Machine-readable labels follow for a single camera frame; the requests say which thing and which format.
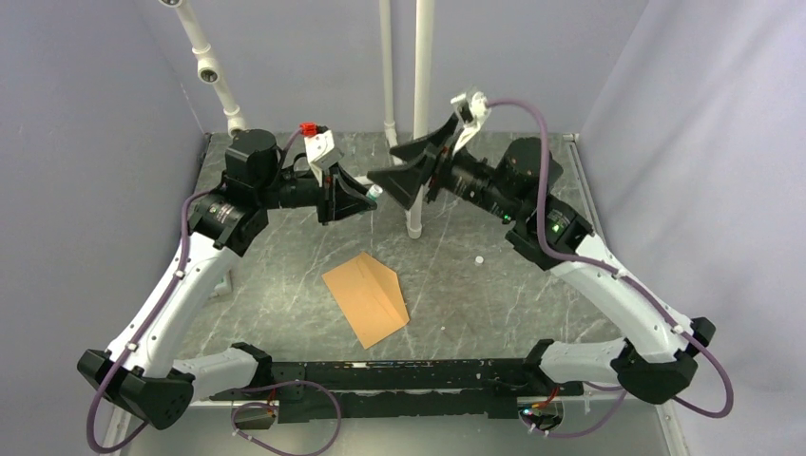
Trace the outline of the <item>brown paper envelope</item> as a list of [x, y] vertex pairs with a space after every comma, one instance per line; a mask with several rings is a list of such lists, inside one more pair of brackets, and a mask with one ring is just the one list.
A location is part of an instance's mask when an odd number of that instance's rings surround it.
[[360, 253], [322, 278], [363, 349], [410, 322], [397, 273], [368, 253]]

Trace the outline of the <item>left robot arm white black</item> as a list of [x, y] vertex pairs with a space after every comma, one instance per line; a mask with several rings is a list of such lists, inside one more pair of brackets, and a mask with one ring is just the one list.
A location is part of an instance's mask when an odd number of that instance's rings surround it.
[[178, 251], [156, 288], [105, 349], [81, 356], [78, 370], [99, 399], [165, 429], [196, 400], [227, 390], [259, 399], [271, 390], [272, 359], [252, 345], [189, 360], [178, 351], [216, 285], [268, 226], [270, 211], [313, 207], [328, 224], [376, 208], [368, 189], [341, 166], [329, 128], [305, 123], [298, 134], [304, 171], [285, 163], [287, 152], [271, 132], [235, 135], [219, 183], [183, 206]]

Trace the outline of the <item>green white glue stick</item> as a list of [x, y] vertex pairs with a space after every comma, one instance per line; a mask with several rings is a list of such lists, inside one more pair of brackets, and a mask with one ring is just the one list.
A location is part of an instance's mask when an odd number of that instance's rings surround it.
[[366, 197], [370, 200], [377, 201], [383, 195], [383, 193], [384, 191], [380, 186], [373, 184], [368, 188]]

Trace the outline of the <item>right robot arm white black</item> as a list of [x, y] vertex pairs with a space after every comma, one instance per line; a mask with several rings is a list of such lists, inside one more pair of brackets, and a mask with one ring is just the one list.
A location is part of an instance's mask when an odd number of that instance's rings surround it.
[[489, 164], [459, 145], [458, 125], [450, 117], [425, 137], [395, 146], [398, 164], [370, 171], [369, 180], [405, 208], [445, 191], [499, 218], [516, 253], [576, 289], [621, 331], [600, 343], [539, 341], [524, 361], [528, 389], [546, 394], [566, 382], [591, 382], [620, 386], [654, 405], [677, 398], [690, 386], [714, 324], [652, 296], [571, 205], [554, 196], [537, 200], [540, 170], [550, 181], [563, 172], [538, 138], [512, 141]]

